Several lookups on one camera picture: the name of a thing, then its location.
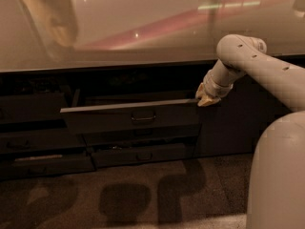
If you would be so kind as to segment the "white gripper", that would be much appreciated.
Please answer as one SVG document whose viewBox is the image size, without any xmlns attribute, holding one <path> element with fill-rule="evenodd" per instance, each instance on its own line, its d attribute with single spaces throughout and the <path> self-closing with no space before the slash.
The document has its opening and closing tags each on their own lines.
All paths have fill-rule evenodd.
<svg viewBox="0 0 305 229">
<path fill-rule="evenodd" d="M 234 86 L 234 78 L 229 73 L 224 73 L 215 77 L 212 70 L 209 70 L 203 78 L 203 84 L 200 84 L 195 98 L 198 100 L 198 107 L 208 107 L 220 101 L 225 97 Z"/>
</svg>

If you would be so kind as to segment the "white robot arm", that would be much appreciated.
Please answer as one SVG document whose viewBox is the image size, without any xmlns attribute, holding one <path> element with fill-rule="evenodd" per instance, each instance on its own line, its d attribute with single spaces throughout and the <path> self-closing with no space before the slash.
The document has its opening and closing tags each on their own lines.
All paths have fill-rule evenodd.
<svg viewBox="0 0 305 229">
<path fill-rule="evenodd" d="M 267 54 L 255 37 L 229 34 L 200 83 L 200 107 L 219 102 L 244 75 L 291 112 L 274 121 L 257 142 L 250 175 L 247 229 L 305 229 L 305 69 Z"/>
</svg>

